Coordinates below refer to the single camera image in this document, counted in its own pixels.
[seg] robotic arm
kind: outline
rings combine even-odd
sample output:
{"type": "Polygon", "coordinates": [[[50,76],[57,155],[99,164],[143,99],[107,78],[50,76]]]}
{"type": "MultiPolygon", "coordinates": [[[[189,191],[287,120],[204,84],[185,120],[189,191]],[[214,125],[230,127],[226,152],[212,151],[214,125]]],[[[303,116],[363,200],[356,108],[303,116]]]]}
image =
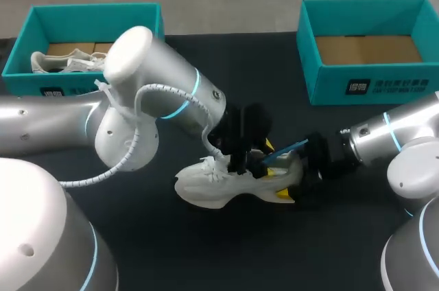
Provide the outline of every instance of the robotic arm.
{"type": "Polygon", "coordinates": [[[156,118],[202,137],[209,152],[219,148],[231,154],[234,171],[245,167],[251,148],[267,152],[268,114],[257,105],[240,109],[227,104],[216,86],[146,27],[134,27],[117,39],[104,77],[109,85],[97,82],[101,91],[76,97],[3,97],[0,155],[93,146],[108,167],[123,162],[117,170],[137,170],[156,154],[156,118]],[[244,127],[247,120],[251,128],[244,127]]]}
{"type": "Polygon", "coordinates": [[[439,92],[341,130],[340,136],[353,165],[392,160],[388,180],[409,211],[439,194],[439,92]]]}

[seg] white cable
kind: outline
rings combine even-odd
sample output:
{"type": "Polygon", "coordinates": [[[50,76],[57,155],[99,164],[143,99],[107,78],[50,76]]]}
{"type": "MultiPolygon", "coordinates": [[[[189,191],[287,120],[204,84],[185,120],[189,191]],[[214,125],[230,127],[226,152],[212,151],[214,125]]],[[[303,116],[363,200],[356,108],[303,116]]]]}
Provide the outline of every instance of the white cable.
{"type": "MultiPolygon", "coordinates": [[[[114,98],[112,97],[110,91],[108,90],[108,87],[106,87],[106,91],[105,90],[103,90],[103,91],[108,96],[110,103],[116,102],[114,100],[114,98]]],[[[200,110],[202,110],[207,116],[206,127],[204,128],[204,130],[202,131],[202,134],[201,134],[201,139],[202,139],[202,142],[204,144],[204,147],[206,147],[206,149],[209,151],[210,155],[217,157],[217,158],[222,158],[222,154],[221,154],[220,150],[218,150],[213,145],[211,145],[209,140],[207,139],[207,136],[210,133],[210,131],[212,131],[214,125],[213,125],[213,118],[212,118],[211,114],[209,113],[209,110],[206,108],[206,106],[203,103],[201,103],[195,96],[193,96],[192,94],[189,94],[187,92],[184,92],[183,90],[177,89],[177,88],[172,87],[172,86],[163,85],[163,84],[149,84],[149,85],[142,86],[136,93],[136,97],[134,99],[134,114],[135,114],[134,117],[135,117],[135,122],[136,122],[136,130],[134,131],[134,136],[132,138],[131,146],[130,146],[130,148],[128,148],[127,153],[120,160],[120,162],[118,162],[118,164],[116,164],[114,167],[109,169],[107,172],[104,172],[104,173],[100,174],[99,176],[95,176],[94,178],[88,178],[88,179],[78,180],[78,181],[60,181],[60,184],[63,187],[66,187],[66,188],[84,187],[84,186],[88,186],[88,185],[93,185],[95,183],[100,183],[101,181],[104,181],[104,180],[110,178],[112,175],[116,174],[129,161],[129,159],[132,156],[132,153],[134,152],[134,149],[137,146],[137,143],[139,142],[139,137],[140,137],[139,128],[141,126],[141,113],[142,113],[141,112],[141,100],[142,100],[143,95],[147,92],[173,93],[174,95],[178,95],[180,97],[185,98],[187,101],[191,102],[194,106],[196,106],[200,110]]],[[[126,108],[121,107],[118,103],[116,103],[115,108],[118,111],[119,111],[119,109],[121,109],[121,114],[123,116],[126,116],[126,113],[127,113],[126,108]]]]}

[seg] black mat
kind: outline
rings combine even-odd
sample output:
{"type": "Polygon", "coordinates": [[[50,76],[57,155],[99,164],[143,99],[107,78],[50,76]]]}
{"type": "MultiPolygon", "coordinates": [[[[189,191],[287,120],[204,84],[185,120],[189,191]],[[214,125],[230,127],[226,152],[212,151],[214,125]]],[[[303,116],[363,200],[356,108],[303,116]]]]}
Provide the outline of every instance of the black mat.
{"type": "MultiPolygon", "coordinates": [[[[389,108],[312,107],[295,33],[168,36],[167,42],[230,101],[263,102],[274,117],[275,146],[314,130],[330,136],[389,108]]],[[[71,191],[112,249],[121,291],[382,290],[381,252],[407,219],[384,166],[330,184],[314,210],[242,196],[221,211],[201,211],[177,198],[172,185],[177,171],[205,155],[200,141],[166,121],[158,129],[159,149],[147,167],[71,191]]],[[[104,171],[92,150],[26,159],[65,181],[104,171]]]]}

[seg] white robotic arm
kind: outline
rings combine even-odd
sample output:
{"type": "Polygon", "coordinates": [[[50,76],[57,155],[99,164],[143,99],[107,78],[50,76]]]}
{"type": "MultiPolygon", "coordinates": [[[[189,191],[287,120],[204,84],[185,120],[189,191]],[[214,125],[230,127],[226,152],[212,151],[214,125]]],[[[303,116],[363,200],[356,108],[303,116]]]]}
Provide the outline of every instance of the white robotic arm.
{"type": "Polygon", "coordinates": [[[97,83],[100,91],[77,97],[2,97],[0,154],[93,146],[112,169],[93,182],[63,185],[90,184],[148,164],[158,147],[157,117],[202,136],[215,151],[207,135],[226,111],[225,95],[148,28],[134,27],[118,38],[104,77],[109,86],[97,83]]]}

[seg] white sneaker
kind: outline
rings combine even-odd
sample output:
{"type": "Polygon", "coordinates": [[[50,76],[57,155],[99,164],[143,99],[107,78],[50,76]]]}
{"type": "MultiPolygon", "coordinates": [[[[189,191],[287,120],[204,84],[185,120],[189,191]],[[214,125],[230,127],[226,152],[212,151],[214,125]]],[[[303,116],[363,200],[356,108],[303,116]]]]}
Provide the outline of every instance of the white sneaker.
{"type": "Polygon", "coordinates": [[[302,162],[295,152],[277,157],[269,166],[269,176],[258,179],[249,171],[242,175],[228,173],[227,158],[215,160],[208,156],[202,160],[176,175],[175,190],[183,200],[207,209],[221,209],[239,194],[253,194],[266,202],[292,204],[294,200],[277,193],[299,184],[303,176],[302,162]]]}
{"type": "Polygon", "coordinates": [[[96,52],[90,55],[79,49],[66,56],[46,56],[41,52],[34,52],[30,57],[30,63],[33,73],[104,71],[105,57],[104,53],[96,52]]]}

